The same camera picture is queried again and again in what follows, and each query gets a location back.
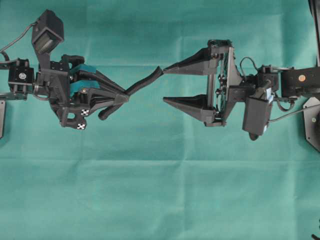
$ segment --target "green cloth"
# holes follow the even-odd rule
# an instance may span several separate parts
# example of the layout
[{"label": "green cloth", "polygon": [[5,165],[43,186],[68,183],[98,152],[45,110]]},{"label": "green cloth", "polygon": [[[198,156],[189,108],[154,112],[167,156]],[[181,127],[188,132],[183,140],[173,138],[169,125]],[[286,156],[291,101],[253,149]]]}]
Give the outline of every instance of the green cloth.
[{"label": "green cloth", "polygon": [[[1,0],[0,46],[45,9],[64,22],[51,54],[85,57],[128,88],[230,39],[236,64],[306,68],[316,62],[307,0]],[[7,50],[37,69],[31,32]],[[244,63],[247,74],[254,73]],[[8,71],[0,71],[7,92]],[[62,128],[49,103],[7,103],[0,140],[3,240],[302,240],[319,234],[320,154],[302,114],[272,123],[256,142],[244,104],[226,127],[204,127],[162,97],[205,93],[203,76],[164,75],[106,121]],[[301,99],[295,109],[301,108]],[[272,118],[283,115],[276,106]]]}]

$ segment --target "black wire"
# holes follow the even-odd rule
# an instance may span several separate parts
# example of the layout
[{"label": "black wire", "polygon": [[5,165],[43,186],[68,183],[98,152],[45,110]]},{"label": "black wire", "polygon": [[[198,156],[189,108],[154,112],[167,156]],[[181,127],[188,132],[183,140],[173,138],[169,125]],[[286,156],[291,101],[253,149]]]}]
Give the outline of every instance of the black wire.
[{"label": "black wire", "polygon": [[9,60],[9,61],[0,61],[0,64],[11,64],[11,63],[14,63],[16,61],[18,61],[19,59],[14,59],[14,60]]},{"label": "black wire", "polygon": [[278,94],[275,92],[275,101],[276,104],[278,105],[278,108],[282,111],[282,112],[289,112],[290,110],[292,110],[295,106],[295,101],[294,100],[290,100],[290,107],[289,108],[284,108],[281,103],[280,100],[278,99]]},{"label": "black wire", "polygon": [[44,89],[46,90],[46,93],[48,94],[47,97],[38,96],[38,93],[37,93],[38,91],[36,91],[36,88],[34,88],[32,95],[38,100],[48,101],[49,100],[49,88],[48,88],[48,86],[45,85]]},{"label": "black wire", "polygon": [[242,75],[243,75],[243,77],[244,77],[244,80],[247,80],[246,73],[245,73],[244,69],[242,68],[242,62],[243,62],[245,59],[249,59],[249,60],[252,62],[253,67],[254,67],[254,69],[255,69],[257,72],[258,72],[258,68],[257,68],[257,66],[256,66],[255,61],[254,61],[251,57],[245,56],[244,58],[242,58],[242,60],[240,61],[240,69],[241,69]]},{"label": "black wire", "polygon": [[18,42],[20,39],[22,39],[24,37],[24,35],[26,35],[26,33],[28,32],[28,30],[36,25],[37,22],[33,22],[31,23],[29,26],[26,27],[26,29],[21,33],[20,36],[18,36],[15,40],[13,40],[12,42],[10,42],[8,45],[6,45],[5,47],[3,47],[2,49],[0,49],[0,53],[2,53],[3,51],[5,51],[6,49],[10,48],[13,44],[15,44],[16,42]]},{"label": "black wire", "polygon": [[2,51],[1,54],[3,55],[5,61],[10,61],[9,56],[5,51]]},{"label": "black wire", "polygon": [[317,104],[317,105],[314,105],[314,106],[309,106],[309,107],[303,108],[303,109],[301,109],[301,110],[288,113],[288,114],[283,115],[283,116],[281,116],[281,117],[278,117],[278,118],[276,118],[276,119],[270,119],[270,120],[268,121],[268,123],[274,123],[274,122],[277,122],[277,121],[279,121],[279,120],[282,120],[282,119],[284,119],[284,118],[286,118],[286,117],[290,117],[290,116],[292,116],[292,115],[295,115],[295,114],[304,112],[304,111],[309,110],[309,109],[318,108],[318,107],[320,107],[320,104]]}]

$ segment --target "mounting plate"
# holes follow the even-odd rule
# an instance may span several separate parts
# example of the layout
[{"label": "mounting plate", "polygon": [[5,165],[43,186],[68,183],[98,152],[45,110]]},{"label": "mounting plate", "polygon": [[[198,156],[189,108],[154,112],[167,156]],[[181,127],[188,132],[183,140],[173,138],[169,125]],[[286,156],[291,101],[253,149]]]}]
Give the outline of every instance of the mounting plate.
[{"label": "mounting plate", "polygon": [[[320,101],[311,97],[309,100],[303,105],[303,108],[312,107],[314,105],[319,105]],[[303,112],[304,117],[304,130],[305,130],[305,138],[315,149],[320,152],[320,132],[318,133],[316,127],[318,121],[318,114],[320,113],[320,106],[312,109],[308,109]]]},{"label": "mounting plate", "polygon": [[6,115],[6,101],[0,99],[0,139],[4,136],[4,125]]}]

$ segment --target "metal bracket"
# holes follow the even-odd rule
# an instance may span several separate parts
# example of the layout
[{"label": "metal bracket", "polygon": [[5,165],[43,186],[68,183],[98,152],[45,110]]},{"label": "metal bracket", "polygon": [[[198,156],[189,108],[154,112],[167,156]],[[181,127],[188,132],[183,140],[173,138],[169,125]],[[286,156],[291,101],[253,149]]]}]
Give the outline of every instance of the metal bracket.
[{"label": "metal bracket", "polygon": [[[312,107],[314,105],[319,105],[320,101],[311,97],[309,100],[303,105],[303,108]],[[320,152],[320,106],[312,109],[308,109],[303,112],[304,117],[304,130],[305,130],[305,138],[308,143],[310,143],[315,149]]]}]

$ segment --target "black rubber tube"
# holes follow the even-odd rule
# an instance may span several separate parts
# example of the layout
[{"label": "black rubber tube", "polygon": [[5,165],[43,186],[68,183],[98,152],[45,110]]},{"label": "black rubber tube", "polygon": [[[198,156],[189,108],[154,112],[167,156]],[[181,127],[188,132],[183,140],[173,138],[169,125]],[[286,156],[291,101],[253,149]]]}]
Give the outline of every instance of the black rubber tube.
[{"label": "black rubber tube", "polygon": [[[148,86],[149,84],[152,84],[157,78],[161,77],[163,75],[162,69],[158,66],[153,73],[151,73],[149,76],[145,77],[144,79],[137,81],[135,84],[133,84],[131,87],[129,87],[124,93],[128,96],[131,96],[135,94],[140,89],[143,89],[144,87]],[[118,110],[123,104],[109,106],[106,109],[99,112],[99,119],[106,120],[111,114],[113,114],[116,110]]]}]

